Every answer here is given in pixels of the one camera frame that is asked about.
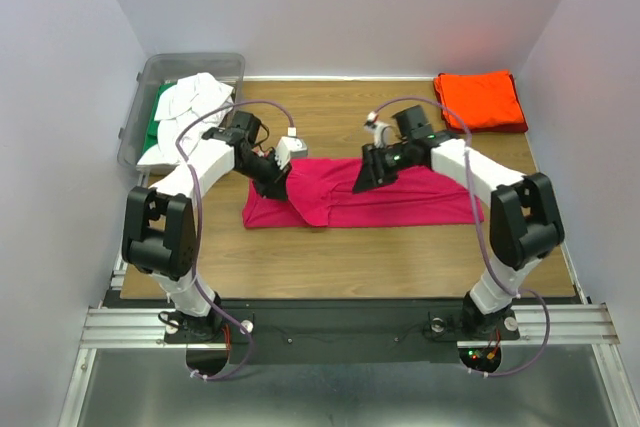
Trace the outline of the pink t shirt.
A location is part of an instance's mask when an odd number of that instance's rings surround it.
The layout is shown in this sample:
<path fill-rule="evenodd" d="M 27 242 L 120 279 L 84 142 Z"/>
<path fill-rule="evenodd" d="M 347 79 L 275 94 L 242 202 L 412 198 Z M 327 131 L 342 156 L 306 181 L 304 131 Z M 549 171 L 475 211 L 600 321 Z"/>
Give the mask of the pink t shirt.
<path fill-rule="evenodd" d="M 424 167 L 399 174 L 391 185 L 354 194 L 361 161 L 300 159 L 287 178 L 286 201 L 250 187 L 242 211 L 245 228 L 378 228 L 472 224 L 469 193 Z"/>

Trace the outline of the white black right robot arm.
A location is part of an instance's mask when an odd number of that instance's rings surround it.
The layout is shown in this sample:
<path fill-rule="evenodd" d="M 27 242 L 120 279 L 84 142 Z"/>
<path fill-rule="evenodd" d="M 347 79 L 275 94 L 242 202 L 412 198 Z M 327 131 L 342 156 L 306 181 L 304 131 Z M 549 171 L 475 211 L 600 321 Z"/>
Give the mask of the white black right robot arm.
<path fill-rule="evenodd" d="M 551 180 L 537 172 L 525 175 L 509 169 L 471 146 L 463 137 L 435 130 L 420 105 L 394 114 L 391 126 L 368 114 L 364 127 L 373 135 L 362 148 L 362 164 L 353 185 L 359 194 L 394 183 L 401 171 L 425 167 L 464 187 L 471 211 L 478 202 L 489 209 L 489 231 L 476 233 L 485 270 L 465 295 L 460 313 L 462 331 L 482 337 L 499 327 L 528 274 L 565 238 Z M 387 133 L 398 130 L 389 143 Z"/>

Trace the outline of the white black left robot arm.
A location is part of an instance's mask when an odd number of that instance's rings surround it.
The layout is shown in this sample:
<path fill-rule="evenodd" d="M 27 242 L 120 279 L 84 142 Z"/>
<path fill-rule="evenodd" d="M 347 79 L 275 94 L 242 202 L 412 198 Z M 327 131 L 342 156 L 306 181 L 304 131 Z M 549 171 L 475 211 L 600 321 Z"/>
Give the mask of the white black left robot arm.
<path fill-rule="evenodd" d="M 235 171 L 250 179 L 259 195 L 284 200 L 292 161 L 307 153 L 294 126 L 274 148 L 261 152 L 258 134 L 264 128 L 255 115 L 238 111 L 228 126 L 200 133 L 193 150 L 180 148 L 170 174 L 127 196 L 121 256 L 152 277 L 172 301 L 173 311 L 159 316 L 170 335 L 210 341 L 225 324 L 219 295 L 197 272 L 204 195 Z"/>

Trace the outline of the white t shirt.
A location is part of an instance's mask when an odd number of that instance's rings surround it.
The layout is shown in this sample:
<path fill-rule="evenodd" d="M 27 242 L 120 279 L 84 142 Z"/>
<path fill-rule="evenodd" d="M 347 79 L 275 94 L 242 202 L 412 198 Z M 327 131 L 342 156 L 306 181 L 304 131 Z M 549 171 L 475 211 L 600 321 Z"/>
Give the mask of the white t shirt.
<path fill-rule="evenodd" d="M 207 72 L 160 86 L 152 104 L 137 167 L 175 166 L 180 162 L 175 146 L 178 135 L 199 117 L 220 109 L 185 134 L 182 149 L 191 154 L 205 130 L 221 125 L 231 110 L 233 94 L 232 85 L 220 82 Z"/>

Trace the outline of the clear plastic bin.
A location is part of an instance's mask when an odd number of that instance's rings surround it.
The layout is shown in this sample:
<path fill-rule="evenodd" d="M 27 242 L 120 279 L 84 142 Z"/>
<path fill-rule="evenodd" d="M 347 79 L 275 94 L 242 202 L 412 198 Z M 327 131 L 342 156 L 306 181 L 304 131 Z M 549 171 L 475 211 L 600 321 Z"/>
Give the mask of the clear plastic bin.
<path fill-rule="evenodd" d="M 242 99 L 245 59 L 237 53 L 171 53 L 150 57 L 137 77 L 120 130 L 118 163 L 164 174 L 177 160 L 178 130 L 213 109 Z"/>

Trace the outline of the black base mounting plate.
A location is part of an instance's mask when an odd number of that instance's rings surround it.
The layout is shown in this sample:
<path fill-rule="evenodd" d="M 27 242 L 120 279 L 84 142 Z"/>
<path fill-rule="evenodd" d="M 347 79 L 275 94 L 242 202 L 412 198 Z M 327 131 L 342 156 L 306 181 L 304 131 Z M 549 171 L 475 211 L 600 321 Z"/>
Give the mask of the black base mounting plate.
<path fill-rule="evenodd" d="M 165 340 L 186 347 L 190 368 L 217 373 L 225 366 L 468 361 L 469 348 L 499 347 L 519 337 L 509 308 L 499 327 L 468 337 L 462 299 L 227 300 L 224 328 L 210 341 L 183 334 Z"/>

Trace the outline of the small electronics board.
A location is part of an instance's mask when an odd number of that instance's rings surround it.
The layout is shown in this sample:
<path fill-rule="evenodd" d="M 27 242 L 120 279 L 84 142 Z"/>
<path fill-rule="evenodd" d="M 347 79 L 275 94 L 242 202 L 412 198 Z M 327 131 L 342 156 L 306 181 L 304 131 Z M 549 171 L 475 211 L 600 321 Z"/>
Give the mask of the small electronics board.
<path fill-rule="evenodd" d="M 474 365 L 493 364 L 500 360 L 500 347 L 469 348 L 465 351 L 468 361 Z"/>

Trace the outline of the aluminium frame rail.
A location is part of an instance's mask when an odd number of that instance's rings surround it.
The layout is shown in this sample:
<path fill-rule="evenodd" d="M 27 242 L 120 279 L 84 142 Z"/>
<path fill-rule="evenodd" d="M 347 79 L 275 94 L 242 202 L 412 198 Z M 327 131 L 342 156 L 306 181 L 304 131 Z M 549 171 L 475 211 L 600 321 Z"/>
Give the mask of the aluminium frame rail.
<path fill-rule="evenodd" d="M 550 305 L 550 334 L 552 345 L 617 345 L 619 336 L 608 308 L 600 305 Z M 88 311 L 80 345 L 85 349 L 149 349 L 194 348 L 197 343 L 171 344 L 165 340 L 165 326 L 157 318 L 154 308 L 120 309 L 98 308 Z M 519 337 L 509 340 L 501 336 L 503 346 L 539 345 L 545 332 L 545 317 L 537 305 L 517 305 L 514 315 Z"/>

